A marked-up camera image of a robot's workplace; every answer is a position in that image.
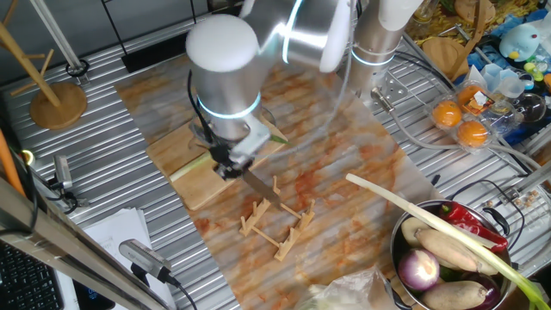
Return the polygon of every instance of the corrugated metal table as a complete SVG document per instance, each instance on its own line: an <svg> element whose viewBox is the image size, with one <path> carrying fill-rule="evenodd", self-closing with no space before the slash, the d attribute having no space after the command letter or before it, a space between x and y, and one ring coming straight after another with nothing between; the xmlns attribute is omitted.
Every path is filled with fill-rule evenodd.
<svg viewBox="0 0 551 310"><path fill-rule="evenodd" d="M192 25L183 23L148 34L128 42L126 48L132 51L149 46L188 31ZM421 55L407 38L402 40L399 49ZM197 306L200 309L239 308L180 199L145 154L147 144L115 91L114 84L138 73L128 74L121 61L122 55L120 47L113 47L86 58L90 63L91 84L84 90L89 106L77 123L63 130L49 131L31 121L28 105L36 87L19 96L9 96L10 90L28 83L29 79L2 87L0 91L8 105L12 125L23 146L36 156L34 168L44 178L53 176L54 154L68 157L74 178L72 191L77 196L87 197L91 204L91 208L78 209L72 214L72 220L84 227L121 208L143 209L154 250L172 262L174 273ZM421 101L429 102L445 91L436 77L414 64L397 59L393 61L390 72L410 90L407 98L394 103L408 130L425 142L451 143L452 140L435 128L423 112ZM49 70L45 79L49 83L71 80L63 66ZM421 149L399 131L381 108L368 107L427 178L441 176L436 186L444 196L481 178L493 180L502 187L521 180L517 175L523 172L508 156L491 152L474 156L460 150ZM457 200L475 208L481 208L488 200L498 201L497 191L485 185L470 189ZM510 238L514 238L520 223L518 214L512 207L499 206L498 210L512 224ZM512 251L512 259L521 264L525 273L532 273L548 263L548 259L529 260L535 255L535 249L541 248L551 237L549 207L540 198L523 211L527 226ZM189 306L179 290L173 289L172 294L179 308Z"/></svg>

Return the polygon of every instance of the potato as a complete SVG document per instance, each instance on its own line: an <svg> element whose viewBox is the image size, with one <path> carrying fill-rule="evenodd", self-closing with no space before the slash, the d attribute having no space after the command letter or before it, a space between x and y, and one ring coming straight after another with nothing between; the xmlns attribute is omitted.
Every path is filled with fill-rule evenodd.
<svg viewBox="0 0 551 310"><path fill-rule="evenodd" d="M424 292L421 301L432 310L463 310L481 305L487 292L474 281L448 282Z"/></svg>
<svg viewBox="0 0 551 310"><path fill-rule="evenodd" d="M419 229L415 237L421 245L444 261L465 271L478 271L477 257L462 243L434 229Z"/></svg>
<svg viewBox="0 0 551 310"><path fill-rule="evenodd" d="M430 229L430 226L424 224L417 218L411 217L404 220L400 228L402 229L402 234L404 235L407 244L412 248L420 248L421 244L419 243L419 240L415 238L415 232L418 229Z"/></svg>

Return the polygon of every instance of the blue plush toy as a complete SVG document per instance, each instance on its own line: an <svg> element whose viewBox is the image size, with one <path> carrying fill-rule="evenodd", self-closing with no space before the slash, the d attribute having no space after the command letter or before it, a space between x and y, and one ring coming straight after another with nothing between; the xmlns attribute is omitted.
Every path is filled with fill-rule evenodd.
<svg viewBox="0 0 551 310"><path fill-rule="evenodd" d="M509 31L499 43L503 57L521 62L528 59L540 45L540 33L531 25L522 24Z"/></svg>

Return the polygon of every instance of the keyboard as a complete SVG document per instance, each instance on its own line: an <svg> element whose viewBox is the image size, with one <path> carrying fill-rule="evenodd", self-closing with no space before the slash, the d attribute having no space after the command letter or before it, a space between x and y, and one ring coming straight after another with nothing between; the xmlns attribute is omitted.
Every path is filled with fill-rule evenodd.
<svg viewBox="0 0 551 310"><path fill-rule="evenodd" d="M10 245L0 243L0 309L63 309L53 269Z"/></svg>

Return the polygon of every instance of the orange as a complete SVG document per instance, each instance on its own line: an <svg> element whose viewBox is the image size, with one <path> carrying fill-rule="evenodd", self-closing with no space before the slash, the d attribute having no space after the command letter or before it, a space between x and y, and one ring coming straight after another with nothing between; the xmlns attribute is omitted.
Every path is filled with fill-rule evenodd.
<svg viewBox="0 0 551 310"><path fill-rule="evenodd" d="M477 121L465 121L457 129L457 139L462 146L482 146L487 137L487 130Z"/></svg>
<svg viewBox="0 0 551 310"><path fill-rule="evenodd" d="M473 99L474 94L476 94L477 91L484 92L484 90L477 85L469 85L461 90L459 94L457 94L457 102L459 103L459 106L463 108L465 104Z"/></svg>
<svg viewBox="0 0 551 310"><path fill-rule="evenodd" d="M437 125L453 127L461 121L461 109L455 102L443 101L432 109L432 118Z"/></svg>

